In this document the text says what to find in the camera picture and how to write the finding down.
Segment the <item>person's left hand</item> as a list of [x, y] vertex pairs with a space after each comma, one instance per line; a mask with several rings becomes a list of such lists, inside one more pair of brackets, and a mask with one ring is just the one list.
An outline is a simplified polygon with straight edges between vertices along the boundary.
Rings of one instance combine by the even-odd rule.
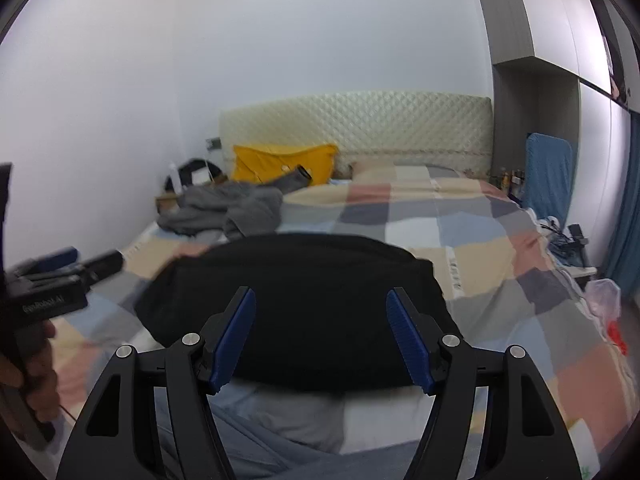
[[26, 387], [26, 403], [40, 422], [54, 422], [60, 414], [58, 394], [58, 374], [53, 367], [51, 340], [56, 335], [51, 321], [42, 324], [44, 344], [31, 356], [20, 370], [5, 356], [1, 356], [1, 383], [4, 386], [21, 389]]

